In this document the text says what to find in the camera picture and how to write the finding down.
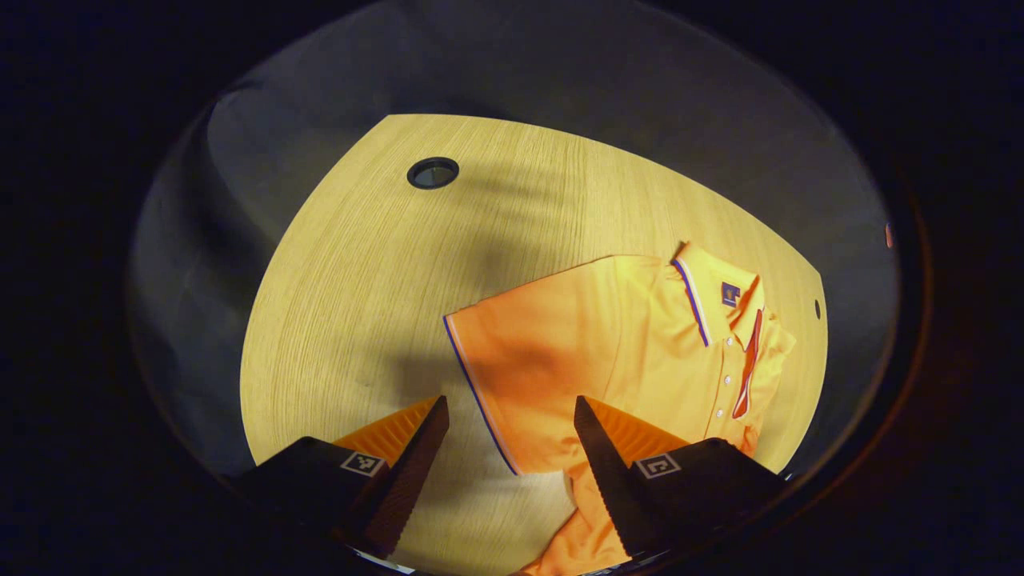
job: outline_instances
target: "shirt collar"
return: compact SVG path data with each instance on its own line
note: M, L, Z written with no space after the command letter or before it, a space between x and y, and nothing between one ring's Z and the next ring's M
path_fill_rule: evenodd
M686 284L705 346L732 337L745 351L754 334L758 311L765 305L761 278L712 256L692 242L679 250L672 263ZM735 306L738 314L729 314L723 302L723 283L739 288L740 298Z

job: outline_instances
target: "round hole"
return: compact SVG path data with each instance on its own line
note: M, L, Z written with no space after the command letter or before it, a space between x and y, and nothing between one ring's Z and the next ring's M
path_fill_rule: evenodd
M421 190L447 186L459 175L459 165L451 158L427 158L409 169L409 183Z

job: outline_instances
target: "red stripe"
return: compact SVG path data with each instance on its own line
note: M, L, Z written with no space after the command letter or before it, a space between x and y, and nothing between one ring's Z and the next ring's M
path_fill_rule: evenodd
M743 385L739 388L739 398L736 400L736 407L732 409L733 418L741 418L751 409L751 375L754 374L754 365L758 362L758 348L761 344L761 311L758 311L758 319L754 322L754 335L751 346L751 354L754 359L751 361L746 374L743 375Z

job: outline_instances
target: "orange polo shirt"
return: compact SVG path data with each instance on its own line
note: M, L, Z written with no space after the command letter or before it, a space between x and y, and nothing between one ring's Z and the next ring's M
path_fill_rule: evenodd
M573 426L577 396L687 442L753 455L794 345L758 275L685 245L670 264L608 256L444 318L513 474L564 470L577 511L523 571L562 575L629 560Z

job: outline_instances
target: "wood grain surface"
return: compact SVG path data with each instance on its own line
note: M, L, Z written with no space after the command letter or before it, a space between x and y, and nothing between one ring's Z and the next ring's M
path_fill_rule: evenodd
M417 161L456 160L432 191ZM573 509L560 474L514 477L460 371L441 316L610 254L681 241L762 275L797 338L756 459L781 469L817 405L827 316L817 272L722 196L638 156L499 120L389 116L324 177L285 234L253 305L241 401L256 462L297 438L333 441L447 396L451 427L395 553L438 574L508 574ZM815 314L818 301L821 318Z

